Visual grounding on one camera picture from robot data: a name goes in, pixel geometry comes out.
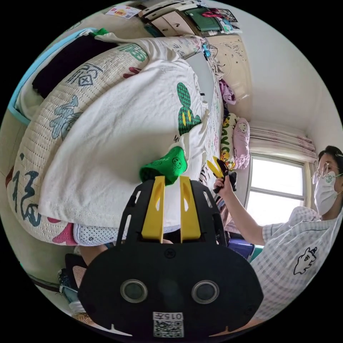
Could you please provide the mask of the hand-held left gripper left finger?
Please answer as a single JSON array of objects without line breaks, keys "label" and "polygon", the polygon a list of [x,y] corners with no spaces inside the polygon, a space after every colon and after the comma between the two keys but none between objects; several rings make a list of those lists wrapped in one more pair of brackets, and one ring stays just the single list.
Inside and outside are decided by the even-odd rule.
[{"label": "hand-held left gripper left finger", "polygon": [[141,231],[142,238],[163,242],[165,176],[155,177]]}]

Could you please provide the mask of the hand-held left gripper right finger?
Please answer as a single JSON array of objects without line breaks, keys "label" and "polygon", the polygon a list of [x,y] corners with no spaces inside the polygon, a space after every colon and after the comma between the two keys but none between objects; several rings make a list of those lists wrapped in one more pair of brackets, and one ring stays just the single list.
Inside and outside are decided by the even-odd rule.
[{"label": "hand-held left gripper right finger", "polygon": [[189,177],[180,177],[180,241],[198,240],[201,230]]}]

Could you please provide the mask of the person's right hand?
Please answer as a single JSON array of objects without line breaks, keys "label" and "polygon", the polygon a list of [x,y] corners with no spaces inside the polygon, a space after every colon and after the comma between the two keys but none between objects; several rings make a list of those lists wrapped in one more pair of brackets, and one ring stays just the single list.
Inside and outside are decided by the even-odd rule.
[{"label": "person's right hand", "polygon": [[219,194],[222,198],[234,194],[229,176],[217,178],[213,187],[214,193]]}]

